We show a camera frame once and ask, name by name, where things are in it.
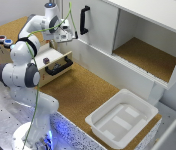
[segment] white plastic bin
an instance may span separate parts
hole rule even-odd
[[[157,113],[157,108],[123,89],[85,120],[110,147],[123,149]]]

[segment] green cable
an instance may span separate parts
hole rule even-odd
[[[74,24],[74,21],[73,21],[73,17],[72,17],[72,14],[71,14],[71,7],[72,7],[72,4],[71,4],[71,2],[69,2],[69,12],[68,12],[66,18],[65,18],[60,24],[58,24],[58,25],[55,26],[55,27],[49,28],[49,29],[44,29],[44,30],[38,30],[38,31],[31,32],[31,33],[28,35],[28,37],[30,37],[30,36],[31,36],[32,34],[34,34],[34,33],[44,32],[44,31],[47,31],[47,30],[50,30],[50,29],[54,29],[54,28],[60,26],[63,22],[65,22],[65,20],[66,20],[66,19],[68,18],[68,16],[69,16],[69,14],[71,15],[71,19],[72,19],[72,22],[73,22],[73,26],[74,26],[75,31],[76,31],[76,27],[75,27],[75,24]],[[29,46],[29,44],[28,44],[27,42],[26,42],[26,45],[27,45],[27,47],[28,47],[28,49],[29,49],[29,51],[30,51],[30,54],[31,54],[31,56],[32,56],[32,58],[33,58],[33,60],[34,60],[34,62],[35,62],[35,65],[37,66],[35,57],[34,57],[32,51],[31,51],[31,49],[30,49],[30,46]],[[37,111],[38,95],[39,95],[39,84],[37,85],[37,95],[36,95],[35,111],[34,111],[34,114],[33,114],[33,117],[32,117],[31,123],[30,123],[30,127],[29,127],[29,130],[28,130],[28,133],[27,133],[27,136],[26,136],[26,139],[25,139],[25,142],[24,142],[24,145],[23,145],[22,150],[24,149],[24,147],[25,147],[25,145],[26,145],[26,142],[27,142],[27,139],[28,139],[28,135],[29,135],[29,133],[30,133],[30,129],[31,129],[31,127],[32,127],[32,123],[33,123],[33,121],[34,121],[34,117],[35,117],[35,114],[36,114],[36,111]]]

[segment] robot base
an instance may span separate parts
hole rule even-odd
[[[34,146],[31,146],[27,142],[23,149],[24,141],[22,140],[22,138],[24,137],[25,133],[28,131],[29,127],[30,127],[30,122],[21,125],[14,132],[13,137],[12,137],[12,149],[13,150],[45,150],[45,148],[43,147],[40,147],[37,149],[35,144],[33,144]],[[53,140],[53,145],[56,145],[56,144],[57,144],[57,139]]]

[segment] black door handle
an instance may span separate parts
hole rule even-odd
[[[88,32],[88,29],[85,28],[85,12],[90,10],[89,6],[85,6],[81,10],[81,15],[80,15],[80,34],[83,35]]]
[[[61,71],[65,70],[66,68],[70,67],[73,64],[73,61],[70,60],[67,56],[64,57],[64,60],[67,62],[65,65],[63,65],[59,68],[53,69],[53,70],[50,70],[48,67],[46,67],[45,71],[49,75],[54,76],[54,75],[60,73]]]

